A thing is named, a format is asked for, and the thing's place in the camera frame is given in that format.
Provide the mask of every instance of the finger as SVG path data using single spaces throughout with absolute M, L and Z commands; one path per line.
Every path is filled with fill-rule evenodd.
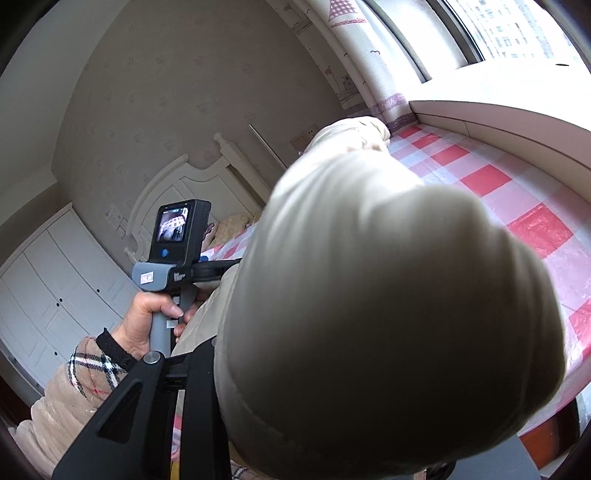
M 209 298 L 215 288 L 199 288 L 195 300 L 205 301 Z
M 174 328 L 174 336 L 175 336 L 176 338 L 179 338 L 179 337 L 180 337 L 180 336 L 183 334 L 183 332 L 184 332 L 184 330 L 185 330 L 185 328 L 186 328 L 186 327 L 187 327 L 187 325 L 185 325 L 184 323 L 179 323 L 179 324 L 178 324 L 178 325 L 177 325 L 177 326 Z
M 135 307 L 146 313 L 162 312 L 167 317 L 178 318 L 183 314 L 181 308 L 165 293 L 139 292 L 134 298 Z
M 191 319 L 193 318 L 193 315 L 195 315 L 195 313 L 197 313 L 197 310 L 199 309 L 199 305 L 194 302 L 189 309 L 185 312 L 184 316 L 183 316 L 183 320 L 185 323 L 189 323 L 189 321 L 191 321 Z

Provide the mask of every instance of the building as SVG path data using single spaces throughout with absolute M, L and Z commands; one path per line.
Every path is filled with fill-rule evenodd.
M 582 63 L 568 37 L 532 0 L 449 0 L 487 59 Z

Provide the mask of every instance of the patterned curtain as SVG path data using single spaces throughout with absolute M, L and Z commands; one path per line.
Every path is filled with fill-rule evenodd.
M 343 64 L 373 116 L 382 120 L 392 133 L 417 121 L 406 97 L 397 87 L 394 59 L 359 9 L 356 0 L 294 2 L 321 31 L 333 49 L 335 42 L 328 37 L 332 35 L 338 41 L 339 47 L 344 51 Z M 350 71 L 347 60 L 353 64 L 356 72 Z

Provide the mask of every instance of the window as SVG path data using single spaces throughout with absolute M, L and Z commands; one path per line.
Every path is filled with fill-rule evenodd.
M 363 0 L 357 4 L 374 30 L 382 29 L 386 41 L 391 39 L 398 43 L 392 37 L 401 36 L 404 44 L 412 49 L 409 56 L 424 80 L 467 65 L 460 47 L 426 0 Z M 380 22 L 377 14 L 394 30 L 386 22 Z
M 476 14 L 474 11 L 473 6 L 478 2 L 476 0 L 446 1 L 470 32 L 484 59 L 502 58 L 502 49 L 498 48 L 499 41 L 486 33 L 490 27 L 486 24 L 483 25 L 483 20 L 479 18 L 480 12 Z M 502 38 L 503 42 L 500 45 L 502 48 L 511 47 L 512 42 L 515 42 L 515 45 L 519 45 L 519 57 L 525 53 L 526 57 L 533 55 L 533 58 L 547 58 L 553 63 L 578 64 L 584 68 L 583 60 L 568 36 L 550 14 L 537 4 L 536 0 L 502 0 L 497 5 L 501 7 L 501 11 L 497 13 L 490 8 L 487 9 L 487 20 L 494 18 L 495 14 L 502 14 L 506 17 L 503 20 L 507 20 L 510 26 L 503 25 L 501 28 L 497 27 L 496 30 L 507 33 L 515 26 L 519 31 L 519 34 L 514 38 Z

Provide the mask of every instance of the handheld device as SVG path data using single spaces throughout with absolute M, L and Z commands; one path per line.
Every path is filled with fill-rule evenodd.
M 201 244 L 207 231 L 212 204 L 206 200 L 184 200 L 158 209 L 150 256 L 134 265 L 133 281 L 144 291 L 180 296 L 179 306 L 186 311 L 197 294 L 200 281 L 218 280 L 240 261 L 199 261 Z M 154 313 L 150 330 L 150 348 L 170 356 L 176 322 L 163 313 Z

